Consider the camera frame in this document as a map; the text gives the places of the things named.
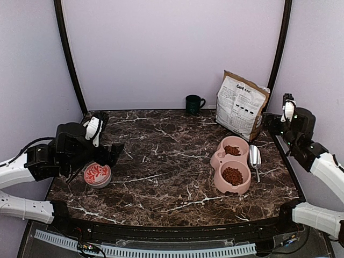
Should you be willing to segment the pet food bag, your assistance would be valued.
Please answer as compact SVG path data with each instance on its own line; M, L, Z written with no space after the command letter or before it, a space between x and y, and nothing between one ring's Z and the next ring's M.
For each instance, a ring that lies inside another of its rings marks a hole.
M216 122L248 142L260 133L270 89L229 71L217 93Z

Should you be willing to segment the metal scoop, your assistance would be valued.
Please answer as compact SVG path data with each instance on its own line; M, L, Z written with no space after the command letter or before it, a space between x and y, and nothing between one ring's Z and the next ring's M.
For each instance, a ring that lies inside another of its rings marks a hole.
M260 150L256 145L249 145L249 164L250 166L255 169L257 182L260 183L260 174L259 169L261 167L261 154Z

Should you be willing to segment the pink double pet bowl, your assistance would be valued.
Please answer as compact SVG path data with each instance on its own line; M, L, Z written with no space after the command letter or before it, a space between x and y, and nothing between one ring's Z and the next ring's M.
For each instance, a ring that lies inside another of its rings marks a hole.
M237 147L240 155L226 154L226 146ZM249 145L244 139L236 136L222 139L210 160L210 164L214 169L214 185L221 193L231 192L243 195L248 191L251 184L251 172L247 164L248 154ZM223 172L227 168L237 169L242 175L243 183L233 186L227 182L223 178Z

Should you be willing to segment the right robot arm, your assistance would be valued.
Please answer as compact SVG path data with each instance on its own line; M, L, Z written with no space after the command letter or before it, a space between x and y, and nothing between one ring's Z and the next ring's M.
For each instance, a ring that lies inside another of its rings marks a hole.
M343 165L327 148L312 140L315 122L315 115L302 107L295 108L291 117L272 113L263 115L263 127L272 135L282 137L289 148L287 154L343 200ZM279 216L274 222L279 233L286 233L294 224L304 224L337 238L343 244L343 212L293 200L281 207Z

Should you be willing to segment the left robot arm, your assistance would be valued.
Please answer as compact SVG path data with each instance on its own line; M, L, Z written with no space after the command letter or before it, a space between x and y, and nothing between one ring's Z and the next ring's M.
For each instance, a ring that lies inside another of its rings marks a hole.
M46 138L39 138L26 145L16 157L1 164L1 188L58 176L72 179L91 161L114 167L124 145L113 144L110 149L95 146L86 134L87 129L82 124L60 124L56 136L48 138L48 144L43 143ZM1 214L54 223L64 234L76 230L76 223L69 217L63 201L31 200L1 192Z

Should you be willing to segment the red patterned round tin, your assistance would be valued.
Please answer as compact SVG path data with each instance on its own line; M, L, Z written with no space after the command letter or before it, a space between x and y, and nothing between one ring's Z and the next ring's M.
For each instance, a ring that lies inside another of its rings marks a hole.
M86 167L83 178L86 184L95 189L101 189L111 182L112 171L108 165L101 166L94 162Z

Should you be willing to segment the brown kibble in bowl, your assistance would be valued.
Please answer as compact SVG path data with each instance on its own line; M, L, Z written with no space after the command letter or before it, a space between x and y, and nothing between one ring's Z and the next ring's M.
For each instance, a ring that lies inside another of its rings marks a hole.
M233 156L240 156L240 150L238 146L227 145L224 147L225 153Z

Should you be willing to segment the black mug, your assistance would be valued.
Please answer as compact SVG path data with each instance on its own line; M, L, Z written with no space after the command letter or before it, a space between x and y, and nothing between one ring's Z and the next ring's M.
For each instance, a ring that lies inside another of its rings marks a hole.
M188 114L197 115L205 103L206 100L198 95L188 95L185 98L185 111Z

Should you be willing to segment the right black frame post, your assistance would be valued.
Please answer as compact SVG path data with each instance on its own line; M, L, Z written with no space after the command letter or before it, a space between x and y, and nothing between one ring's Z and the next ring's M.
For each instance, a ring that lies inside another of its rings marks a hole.
M273 91L273 88L275 86L278 71L280 69L280 65L281 65L281 61L282 61L284 46L285 46L285 42L286 42L286 37L287 37L289 22L290 22L290 17L291 17L292 2L293 2L293 0L285 0L284 1L283 16L282 16L282 21L281 21L281 29L279 32L278 43L277 43L277 47L276 47L276 53L275 53L269 81L268 81L268 89L270 89L270 92Z

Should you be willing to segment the black frame post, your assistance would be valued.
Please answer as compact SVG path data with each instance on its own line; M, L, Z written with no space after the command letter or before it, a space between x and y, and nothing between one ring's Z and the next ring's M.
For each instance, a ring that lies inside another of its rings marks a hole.
M293 2L293 0L285 0L284 1L283 16L282 16L282 21L281 21L281 29L279 32L278 43L277 43L277 47L276 47L276 53L275 53L269 81L268 81L268 89L270 89L270 92L273 91L273 88L275 86L278 71L280 69L280 65L281 65L281 61L282 61L284 46L285 46L285 42L286 42L286 37L287 37L289 22L290 22L290 17L291 17L292 2Z
M72 82L72 86L79 104L79 107L81 109L81 112L83 115L86 115L88 113L88 109L82 94L81 86L77 78L76 69L74 66L73 57L71 54L71 49L68 41L68 35L67 35L67 29L65 24L65 19L63 15L63 9L62 9L62 1L61 0L54 0L54 9L55 9L55 16L56 21L58 24L59 29L59 35L60 40L62 44L62 49L64 53L64 58L67 64L67 68L69 71L69 76Z

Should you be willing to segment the left black frame post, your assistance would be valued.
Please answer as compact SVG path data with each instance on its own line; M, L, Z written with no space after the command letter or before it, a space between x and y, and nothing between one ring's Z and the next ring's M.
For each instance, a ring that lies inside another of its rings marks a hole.
M56 21L58 24L59 29L59 35L60 40L62 44L62 49L64 53L64 58L67 64L67 68L69 71L69 76L72 82L72 86L79 104L79 107L81 109L81 112L83 115L86 115L88 113L88 109L82 94L81 86L77 78L76 69L74 66L73 57L71 54L71 49L68 41L68 35L67 35L67 29L65 24L65 19L63 15L63 9L62 9L62 1L61 0L54 0L54 9L55 9L55 16Z

